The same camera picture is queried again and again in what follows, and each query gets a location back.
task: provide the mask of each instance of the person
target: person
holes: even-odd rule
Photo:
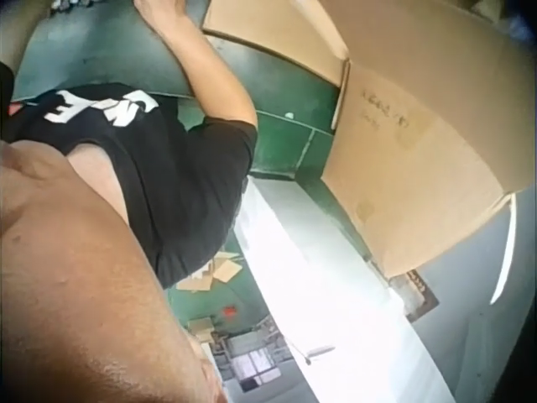
[[[2,401],[225,400],[162,287],[197,270],[226,237],[256,113],[184,0],[134,5],[206,114],[189,133],[122,84],[10,107],[23,51],[50,4],[21,0],[0,13]]]
[[[49,3],[18,5],[33,23]],[[2,138],[38,141],[65,155],[130,226],[166,289],[203,267],[224,244],[252,165],[257,115],[239,80],[186,15],[185,0],[134,5],[179,61],[206,115],[203,123],[187,133],[169,105],[106,83],[26,100],[11,117],[4,115]],[[6,14],[0,50],[4,103],[32,32],[26,28],[31,24],[9,18],[9,9]]]

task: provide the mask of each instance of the cardboard flap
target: cardboard flap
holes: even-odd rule
[[[449,123],[505,192],[534,183],[535,63],[526,45],[438,1],[321,3],[351,59]]]
[[[356,64],[322,180],[388,277],[443,253],[504,200],[492,171],[454,128]]]
[[[333,31],[320,34],[291,0],[211,0],[203,29],[273,51],[341,85],[344,59],[326,42],[333,43],[326,39]]]

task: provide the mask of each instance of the floor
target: floor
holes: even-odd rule
[[[198,24],[209,1],[188,2],[187,12]],[[357,249],[367,254],[363,241],[320,180],[332,144],[330,125],[339,89],[275,55],[230,40],[207,38],[248,89],[258,110],[259,142],[253,173],[296,176],[340,223]],[[107,0],[45,20],[30,42],[14,97],[114,81],[177,97],[179,118],[187,127],[202,119],[181,69],[144,25],[132,0]],[[240,252],[233,236],[225,249]],[[251,327],[268,313],[248,267],[227,285],[215,284],[210,292],[170,290],[167,296],[181,322],[214,315],[218,327],[229,332]],[[233,319],[222,316],[225,306],[237,308]]]

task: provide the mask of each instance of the cardboard box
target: cardboard box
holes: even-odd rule
[[[388,277],[534,183],[534,57],[435,0],[321,0],[352,59],[322,179]]]

